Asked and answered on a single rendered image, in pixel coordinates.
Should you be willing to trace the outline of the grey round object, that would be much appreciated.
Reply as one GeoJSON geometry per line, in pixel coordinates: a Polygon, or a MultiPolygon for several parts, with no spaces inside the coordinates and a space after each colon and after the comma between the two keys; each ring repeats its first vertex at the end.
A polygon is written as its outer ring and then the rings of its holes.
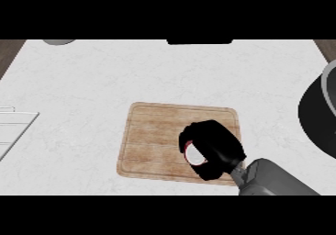
{"type": "Polygon", "coordinates": [[[74,39],[43,39],[42,40],[48,45],[66,45],[74,41],[74,39]]]}

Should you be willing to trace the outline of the black pot with grey rim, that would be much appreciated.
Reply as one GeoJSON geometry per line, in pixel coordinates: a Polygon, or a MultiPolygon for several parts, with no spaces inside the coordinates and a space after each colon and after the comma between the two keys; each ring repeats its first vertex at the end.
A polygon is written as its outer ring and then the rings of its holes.
{"type": "Polygon", "coordinates": [[[310,142],[336,159],[336,60],[301,95],[297,118],[310,142]]]}

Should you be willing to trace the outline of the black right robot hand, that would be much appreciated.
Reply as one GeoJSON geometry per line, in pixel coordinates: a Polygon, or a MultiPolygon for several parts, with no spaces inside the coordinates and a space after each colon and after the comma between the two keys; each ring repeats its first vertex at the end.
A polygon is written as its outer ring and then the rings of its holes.
{"type": "Polygon", "coordinates": [[[185,143],[191,141],[207,162],[191,166],[194,173],[207,181],[231,173],[244,159],[243,145],[219,122],[194,122],[178,134],[178,149],[184,154],[185,143]]]}

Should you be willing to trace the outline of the black appliance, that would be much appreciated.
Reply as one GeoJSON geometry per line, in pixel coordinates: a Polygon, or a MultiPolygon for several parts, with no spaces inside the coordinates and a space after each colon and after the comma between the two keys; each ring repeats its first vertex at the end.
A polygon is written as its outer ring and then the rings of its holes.
{"type": "Polygon", "coordinates": [[[229,44],[232,39],[167,39],[166,43],[169,45],[223,45],[229,44]]]}

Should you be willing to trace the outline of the wooden cutting board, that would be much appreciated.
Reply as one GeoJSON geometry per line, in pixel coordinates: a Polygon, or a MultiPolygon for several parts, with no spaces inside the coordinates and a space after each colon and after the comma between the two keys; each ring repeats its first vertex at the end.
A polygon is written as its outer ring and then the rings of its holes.
{"type": "Polygon", "coordinates": [[[178,150],[178,134],[192,123],[213,119],[241,138],[237,112],[228,107],[186,106],[135,102],[130,104],[116,163],[123,177],[234,185],[226,173],[203,181],[178,150]]]}

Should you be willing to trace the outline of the red can with pale end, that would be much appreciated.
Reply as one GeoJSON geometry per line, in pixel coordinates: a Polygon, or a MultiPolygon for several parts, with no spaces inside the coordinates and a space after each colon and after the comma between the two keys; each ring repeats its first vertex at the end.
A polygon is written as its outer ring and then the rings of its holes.
{"type": "Polygon", "coordinates": [[[188,141],[185,143],[185,147],[184,147],[184,158],[186,163],[191,166],[198,166],[203,163],[207,162],[206,158],[203,157],[201,153],[198,152],[197,148],[192,146],[192,142],[188,141]]]}

